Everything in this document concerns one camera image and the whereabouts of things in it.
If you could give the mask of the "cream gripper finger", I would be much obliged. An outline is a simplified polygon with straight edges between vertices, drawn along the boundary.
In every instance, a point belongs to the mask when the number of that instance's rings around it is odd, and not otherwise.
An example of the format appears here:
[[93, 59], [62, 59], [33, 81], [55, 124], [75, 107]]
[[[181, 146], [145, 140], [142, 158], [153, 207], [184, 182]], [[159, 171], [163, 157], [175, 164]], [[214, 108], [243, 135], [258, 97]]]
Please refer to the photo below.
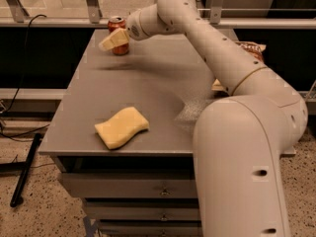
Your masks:
[[117, 28], [98, 44], [100, 50], [108, 51], [129, 43], [127, 29]]

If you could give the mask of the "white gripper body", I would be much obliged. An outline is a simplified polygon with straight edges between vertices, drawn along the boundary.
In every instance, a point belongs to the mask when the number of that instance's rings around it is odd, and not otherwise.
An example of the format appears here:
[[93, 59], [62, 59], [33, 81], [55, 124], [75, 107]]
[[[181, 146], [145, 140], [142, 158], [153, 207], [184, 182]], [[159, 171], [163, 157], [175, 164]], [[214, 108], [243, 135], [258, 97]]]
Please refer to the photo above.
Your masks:
[[126, 28], [129, 36], [134, 40], [144, 40], [145, 33], [140, 25], [140, 10], [131, 13], [126, 19]]

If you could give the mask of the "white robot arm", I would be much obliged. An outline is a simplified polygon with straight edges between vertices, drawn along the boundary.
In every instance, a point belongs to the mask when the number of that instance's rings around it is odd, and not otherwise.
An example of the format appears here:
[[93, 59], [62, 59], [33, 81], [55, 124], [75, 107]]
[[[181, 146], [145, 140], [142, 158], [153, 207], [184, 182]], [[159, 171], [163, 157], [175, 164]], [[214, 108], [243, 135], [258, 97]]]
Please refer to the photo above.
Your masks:
[[188, 39], [228, 95], [202, 111], [194, 130], [203, 237], [291, 237], [279, 159], [305, 131], [304, 100], [189, 0], [157, 0], [132, 13], [100, 47], [172, 33]]

